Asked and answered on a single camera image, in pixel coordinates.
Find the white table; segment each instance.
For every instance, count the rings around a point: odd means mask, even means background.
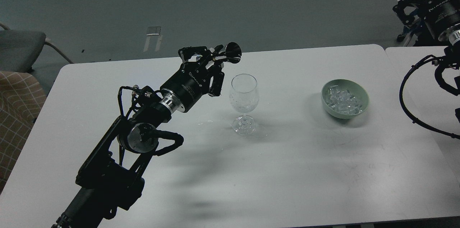
[[[117,117],[118,88],[156,89],[179,65],[162,58],[65,66],[0,196],[0,227],[51,226]],[[460,212],[459,184],[432,135],[400,109],[400,79],[380,46],[243,53],[224,72],[221,97],[204,96],[160,125],[182,134],[184,145],[154,158],[143,196],[99,227],[299,227]],[[253,74],[260,89],[250,136],[230,127],[238,114],[228,91],[240,73]],[[338,78],[370,95],[356,119],[334,119],[321,107],[321,87]]]
[[[386,53],[398,72],[398,79],[402,80],[411,66],[425,56],[444,56],[444,48],[397,47],[387,48]],[[459,134],[460,124],[455,117],[455,109],[460,107],[459,98],[439,87],[434,78],[435,69],[435,66],[426,64],[416,70],[404,88],[404,95],[408,94],[419,110],[421,115],[416,117],[441,130]],[[458,74],[458,70],[446,69],[443,76],[447,83],[456,87],[454,77]],[[432,135],[460,181],[460,140],[435,132]]]

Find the glass stem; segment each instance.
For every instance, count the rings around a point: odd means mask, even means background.
[[[246,113],[243,113],[243,118],[241,119],[241,127],[246,128],[248,125],[248,118],[246,117]]]

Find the black wire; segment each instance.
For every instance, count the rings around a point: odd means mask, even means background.
[[[128,89],[128,90],[134,91],[136,93],[140,93],[141,90],[133,88],[133,87],[129,87],[129,86],[122,86],[118,90],[118,107],[120,108],[120,115],[125,116],[125,112],[123,111],[123,103],[121,102],[121,94],[122,94],[123,89]],[[134,102],[137,103],[137,100],[135,100],[135,101],[131,100],[131,103],[132,103],[131,107],[129,108],[128,113],[126,114],[125,117],[128,117],[129,114],[131,113],[131,111],[135,108],[136,104],[133,104]]]
[[[446,132],[446,131],[443,131],[443,130],[439,130],[433,126],[430,126],[428,125],[427,123],[419,120],[418,118],[416,118],[410,111],[409,109],[407,109],[406,105],[404,104],[404,99],[403,99],[403,90],[404,90],[404,86],[406,85],[406,82],[407,80],[409,79],[409,77],[411,76],[411,74],[413,72],[415,72],[417,69],[419,69],[422,65],[424,64],[427,64],[429,62],[432,62],[432,61],[435,61],[435,60],[439,60],[438,57],[435,57],[433,55],[430,55],[430,56],[426,56],[424,57],[422,60],[420,60],[419,62],[417,62],[417,64],[413,65],[412,68],[409,70],[409,72],[406,74],[406,76],[404,76],[404,79],[402,80],[402,83],[401,83],[401,87],[399,89],[399,102],[401,103],[401,107],[402,107],[402,110],[404,111],[404,113],[406,113],[406,115],[412,120],[412,123],[414,124],[418,124],[419,126],[421,127],[424,127],[428,130],[431,130],[431,131],[434,131],[434,132],[437,132],[437,133],[441,133],[443,135],[448,135],[450,136],[451,138],[457,138],[457,139],[460,139],[460,135],[457,135],[457,134],[454,134],[454,133],[449,133],[449,132]]]

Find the glass base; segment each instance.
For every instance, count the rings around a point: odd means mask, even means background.
[[[240,135],[249,135],[256,130],[256,122],[250,115],[241,115],[233,121],[232,127]]]

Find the green bowl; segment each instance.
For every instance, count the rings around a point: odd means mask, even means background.
[[[329,95],[329,87],[334,86],[334,85],[340,86],[341,89],[348,89],[351,92],[351,94],[353,94],[357,99],[359,99],[363,103],[363,107],[361,108],[362,111],[354,115],[345,115],[345,114],[336,112],[331,107],[329,107],[325,101],[325,98],[327,98],[327,96]],[[359,84],[353,81],[345,80],[345,79],[336,79],[336,80],[332,80],[324,84],[324,86],[321,89],[321,101],[327,113],[329,113],[330,115],[336,118],[347,120],[350,118],[354,118],[357,115],[360,115],[366,111],[366,109],[369,106],[369,94],[366,92],[366,90],[363,87],[361,87]]]

